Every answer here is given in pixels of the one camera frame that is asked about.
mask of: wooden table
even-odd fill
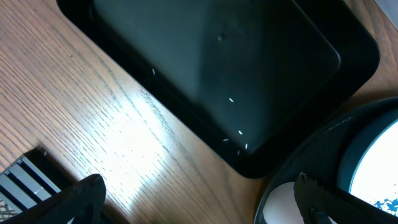
[[[398,33],[346,0],[380,46],[347,107],[398,95]],[[56,0],[0,1],[0,166],[39,144],[76,179],[100,173],[130,223],[251,223],[265,180],[241,177],[69,22]]]

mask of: black container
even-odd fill
[[[245,177],[269,174],[359,89],[377,43],[340,0],[58,0]]]

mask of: black tray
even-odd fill
[[[245,177],[264,177],[376,71],[340,0],[58,0],[61,11]]]

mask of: white surface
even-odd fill
[[[382,202],[382,210],[397,215],[395,209],[391,210],[388,206],[398,202],[394,202],[398,198],[397,159],[396,121],[368,149],[355,173],[350,193],[372,205]]]
[[[294,199],[294,182],[282,184],[269,194],[263,209],[267,224],[304,224]]]

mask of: black plastic tray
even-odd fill
[[[58,0],[61,11],[245,177],[269,174],[376,71],[340,0]]]

